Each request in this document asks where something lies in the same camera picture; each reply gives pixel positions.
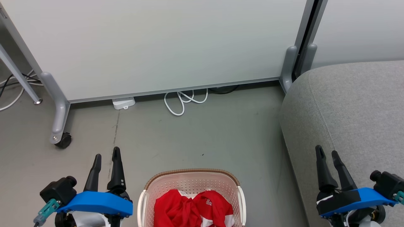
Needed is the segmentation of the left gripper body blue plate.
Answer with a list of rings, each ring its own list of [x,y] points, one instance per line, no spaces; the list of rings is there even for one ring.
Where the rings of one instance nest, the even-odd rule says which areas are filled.
[[[55,189],[56,227],[121,227],[133,215],[133,203],[107,192]]]

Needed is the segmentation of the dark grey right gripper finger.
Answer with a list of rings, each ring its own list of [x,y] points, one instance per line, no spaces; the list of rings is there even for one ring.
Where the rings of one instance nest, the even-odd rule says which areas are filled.
[[[341,183],[341,190],[342,191],[349,191],[358,189],[356,186],[351,174],[349,173],[348,169],[346,168],[345,164],[342,162],[339,154],[336,150],[331,152],[332,161],[334,167],[336,168],[339,176],[339,181]]]
[[[322,146],[316,145],[315,151],[319,191],[322,193],[332,193],[338,187],[338,183],[330,173]]]

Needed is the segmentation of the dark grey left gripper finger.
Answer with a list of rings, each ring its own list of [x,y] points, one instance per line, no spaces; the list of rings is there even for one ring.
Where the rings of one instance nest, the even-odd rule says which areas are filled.
[[[101,168],[102,168],[102,155],[97,154],[95,155],[95,160],[93,162],[92,168],[90,169],[83,191],[93,191],[93,192],[98,191],[98,180]]]
[[[110,181],[107,184],[107,190],[113,194],[123,194],[126,192],[125,175],[122,163],[122,156],[119,147],[113,148],[112,170]]]

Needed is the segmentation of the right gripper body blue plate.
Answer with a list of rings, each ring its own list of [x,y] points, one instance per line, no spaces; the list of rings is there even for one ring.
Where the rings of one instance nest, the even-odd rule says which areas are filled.
[[[320,192],[317,200],[319,216],[332,227],[379,227],[384,221],[384,206],[394,207],[399,194],[386,198],[369,187],[331,193]]]

